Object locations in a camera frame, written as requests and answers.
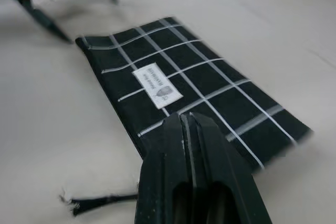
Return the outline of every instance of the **fabric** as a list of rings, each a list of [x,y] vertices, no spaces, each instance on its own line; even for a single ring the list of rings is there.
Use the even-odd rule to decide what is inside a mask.
[[[310,131],[174,18],[111,36],[80,37],[76,44],[142,157],[162,140],[162,121],[174,112],[211,117],[253,170]],[[183,95],[160,110],[132,74],[152,63]]]

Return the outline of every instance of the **white label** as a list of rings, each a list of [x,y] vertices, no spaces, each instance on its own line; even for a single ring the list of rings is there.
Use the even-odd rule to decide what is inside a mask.
[[[142,67],[133,74],[158,109],[183,97],[156,63]]]

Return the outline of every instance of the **white table surface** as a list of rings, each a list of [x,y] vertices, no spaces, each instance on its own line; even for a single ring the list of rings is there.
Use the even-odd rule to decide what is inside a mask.
[[[335,222],[336,0],[36,1],[72,38],[176,16],[315,132],[255,176],[273,223]],[[85,56],[0,0],[0,223],[133,223],[57,195],[132,191],[140,166]]]

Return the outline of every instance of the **black fabric pouch with white grid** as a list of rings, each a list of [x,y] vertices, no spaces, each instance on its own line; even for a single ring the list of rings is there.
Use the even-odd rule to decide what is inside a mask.
[[[142,157],[162,140],[162,121],[174,112],[211,117],[253,170],[310,131],[174,18],[111,36],[80,37],[76,44]],[[163,109],[133,74],[152,63],[183,95]]]

